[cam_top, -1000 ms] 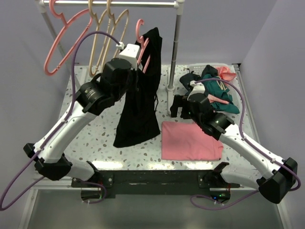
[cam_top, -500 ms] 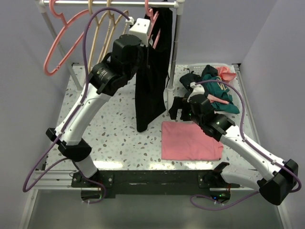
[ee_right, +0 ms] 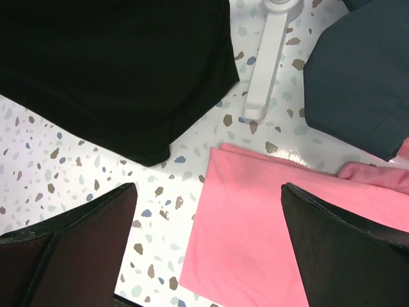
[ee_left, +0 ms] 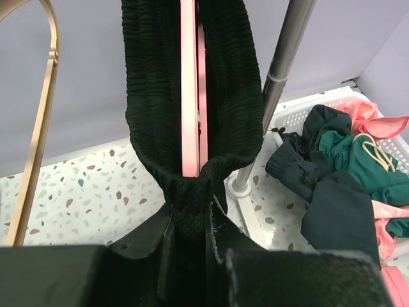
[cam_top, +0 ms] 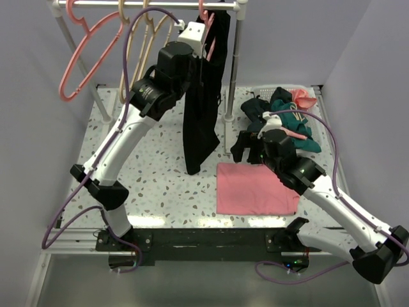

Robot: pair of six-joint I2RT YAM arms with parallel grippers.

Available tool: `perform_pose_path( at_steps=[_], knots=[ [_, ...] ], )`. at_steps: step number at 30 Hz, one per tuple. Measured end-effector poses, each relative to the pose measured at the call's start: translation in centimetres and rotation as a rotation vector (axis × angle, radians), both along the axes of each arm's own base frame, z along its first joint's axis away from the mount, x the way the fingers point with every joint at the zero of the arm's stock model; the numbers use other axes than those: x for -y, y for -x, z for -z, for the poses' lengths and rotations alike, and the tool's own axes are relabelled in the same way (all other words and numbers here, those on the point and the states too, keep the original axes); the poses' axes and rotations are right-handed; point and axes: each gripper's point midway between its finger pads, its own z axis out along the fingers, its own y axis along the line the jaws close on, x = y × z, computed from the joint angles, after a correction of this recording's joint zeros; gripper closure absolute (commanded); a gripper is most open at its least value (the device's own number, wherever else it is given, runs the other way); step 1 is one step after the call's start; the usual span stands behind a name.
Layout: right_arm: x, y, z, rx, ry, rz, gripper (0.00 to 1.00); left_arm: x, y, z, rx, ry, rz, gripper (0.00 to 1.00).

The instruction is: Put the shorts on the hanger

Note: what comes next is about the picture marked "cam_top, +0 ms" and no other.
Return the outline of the black shorts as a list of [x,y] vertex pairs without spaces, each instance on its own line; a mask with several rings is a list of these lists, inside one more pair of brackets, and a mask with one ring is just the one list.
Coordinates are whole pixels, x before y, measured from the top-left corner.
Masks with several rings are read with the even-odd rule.
[[215,133],[215,125],[228,54],[231,16],[225,10],[210,13],[215,16],[206,39],[205,50],[208,51],[215,38],[212,58],[204,64],[203,85],[190,86],[185,94],[183,151],[186,172],[189,175],[200,172],[201,164],[220,143]]

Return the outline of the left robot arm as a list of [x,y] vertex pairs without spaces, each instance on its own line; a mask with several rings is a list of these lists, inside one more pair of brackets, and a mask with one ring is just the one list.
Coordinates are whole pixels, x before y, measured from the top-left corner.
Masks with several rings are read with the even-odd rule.
[[194,50],[184,42],[170,42],[158,53],[157,64],[136,81],[118,121],[94,155],[72,166],[71,175],[102,205],[118,251],[132,245],[132,225],[125,201],[129,191],[119,181],[124,163],[147,132],[172,109],[188,90],[196,72]]

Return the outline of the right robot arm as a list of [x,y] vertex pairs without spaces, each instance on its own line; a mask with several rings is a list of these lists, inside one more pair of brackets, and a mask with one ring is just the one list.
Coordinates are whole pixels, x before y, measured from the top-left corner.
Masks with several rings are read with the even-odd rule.
[[246,148],[250,150],[249,162],[266,166],[285,187],[319,206],[344,230],[337,232],[298,217],[276,234],[276,242],[285,243],[292,251],[308,247],[338,256],[373,284],[382,283],[399,265],[408,230],[380,221],[343,194],[319,164],[296,153],[284,131],[273,129],[260,136],[241,131],[231,148],[235,162],[242,160]]

